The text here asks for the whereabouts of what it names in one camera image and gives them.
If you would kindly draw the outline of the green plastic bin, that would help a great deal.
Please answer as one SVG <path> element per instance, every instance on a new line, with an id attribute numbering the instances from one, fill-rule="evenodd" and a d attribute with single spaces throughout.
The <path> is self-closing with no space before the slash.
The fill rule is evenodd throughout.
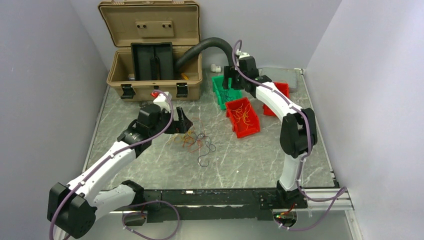
<path id="1" fill-rule="evenodd" d="M 237 89 L 223 89 L 223 75 L 213 76 L 212 80 L 212 89 L 217 97 L 217 104 L 221 110 L 226 110 L 225 103 L 235 101 L 242 98 L 241 90 Z"/>

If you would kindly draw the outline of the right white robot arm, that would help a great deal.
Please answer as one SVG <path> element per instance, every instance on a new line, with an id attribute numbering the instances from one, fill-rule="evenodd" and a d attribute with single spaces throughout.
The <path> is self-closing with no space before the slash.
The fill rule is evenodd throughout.
<path id="1" fill-rule="evenodd" d="M 224 68 L 222 86 L 224 89 L 245 90 L 269 107 L 281 121 L 279 142 L 285 156 L 275 200 L 280 207 L 289 207 L 296 198 L 302 197 L 303 165 L 317 143 L 314 111 L 295 104 L 268 76 L 260 75 L 256 61 L 250 55 L 232 56 L 232 63 Z"/>

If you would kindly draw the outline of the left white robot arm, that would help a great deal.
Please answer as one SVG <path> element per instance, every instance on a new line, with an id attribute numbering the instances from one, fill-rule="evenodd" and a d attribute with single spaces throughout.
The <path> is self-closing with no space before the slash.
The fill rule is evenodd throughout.
<path id="1" fill-rule="evenodd" d="M 137 210 L 143 205 L 162 203 L 145 195 L 145 189 L 132 180 L 103 192 L 104 185 L 122 168 L 137 159 L 162 134 L 185 134 L 193 126 L 181 107 L 149 103 L 123 130 L 110 149 L 90 168 L 67 184 L 56 183 L 49 191 L 47 219 L 49 239 L 55 230 L 79 239 L 101 217 L 121 207 Z"/>

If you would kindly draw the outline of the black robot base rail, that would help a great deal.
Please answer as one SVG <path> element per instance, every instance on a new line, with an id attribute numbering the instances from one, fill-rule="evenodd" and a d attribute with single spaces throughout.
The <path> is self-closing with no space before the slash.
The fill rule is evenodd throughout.
<path id="1" fill-rule="evenodd" d="M 181 220 L 256 219 L 272 221 L 275 215 L 308 207 L 298 191 L 274 188 L 146 189 L 143 197 L 120 207 L 144 211 L 148 223 Z"/>

